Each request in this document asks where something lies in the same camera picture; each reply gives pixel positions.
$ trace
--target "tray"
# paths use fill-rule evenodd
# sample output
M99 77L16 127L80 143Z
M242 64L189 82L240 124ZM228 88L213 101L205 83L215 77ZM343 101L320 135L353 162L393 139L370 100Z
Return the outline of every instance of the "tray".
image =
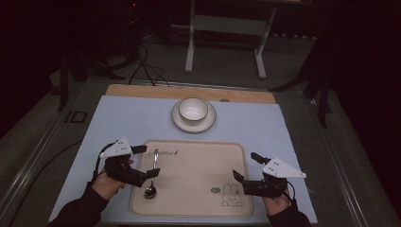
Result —
M159 150L154 179L156 197L144 198L150 179L134 187L131 210L143 216L247 217L253 211L252 198L244 195L233 177L233 169L247 176L244 149L235 143L150 140L141 154L138 169L153 167L153 153Z

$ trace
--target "saucer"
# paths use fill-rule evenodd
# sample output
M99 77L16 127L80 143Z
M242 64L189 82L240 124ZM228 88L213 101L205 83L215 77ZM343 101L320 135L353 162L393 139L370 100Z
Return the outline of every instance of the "saucer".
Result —
M180 115L179 106L181 102L182 100L177 102L174 105L173 110L171 112L171 117L173 118L174 124L176 124L178 128L188 133L199 133L210 129L210 127L213 126L213 124L216 121L217 115L216 115L216 110L212 106L212 104L204 100L208 108L207 115L202 119L202 121L199 124L189 125L188 121L184 120L183 117Z

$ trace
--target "white bowl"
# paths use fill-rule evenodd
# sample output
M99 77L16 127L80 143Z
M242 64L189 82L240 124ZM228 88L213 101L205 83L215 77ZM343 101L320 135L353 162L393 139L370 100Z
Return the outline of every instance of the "white bowl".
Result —
M184 99L179 106L180 115L188 121L201 121L208 113L207 104L195 97Z

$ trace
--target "table leg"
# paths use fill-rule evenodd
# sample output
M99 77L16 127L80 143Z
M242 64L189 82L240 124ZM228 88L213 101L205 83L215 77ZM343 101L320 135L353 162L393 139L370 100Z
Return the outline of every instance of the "table leg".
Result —
M269 18L268 22L266 23L265 30L263 31L263 34L262 34L262 42L259 45L259 48L256 48L254 50L254 57L256 59L257 72L259 74L260 79L266 78L266 71L265 71L265 65L263 64L262 53L265 48L266 41L268 40L271 25L273 23L273 19L274 19L276 11L277 11L276 8L273 8L271 10L270 18Z
M185 63L185 73L192 72L192 65L194 62L194 36L195 36L195 27L194 27L194 19L195 17L195 1L192 1L191 4L191 18L189 20L189 45L188 52L186 53L186 63Z

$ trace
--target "metal spoon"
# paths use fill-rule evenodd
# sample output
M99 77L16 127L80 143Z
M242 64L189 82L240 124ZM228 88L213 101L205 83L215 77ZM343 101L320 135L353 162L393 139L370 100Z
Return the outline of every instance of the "metal spoon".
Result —
M159 156L159 153L157 151L158 151L158 149L154 150L153 169L156 168L157 157ZM145 199L153 199L156 196L156 187L153 186L153 181L154 181L154 178L151 178L150 186L145 191L145 195L144 195Z

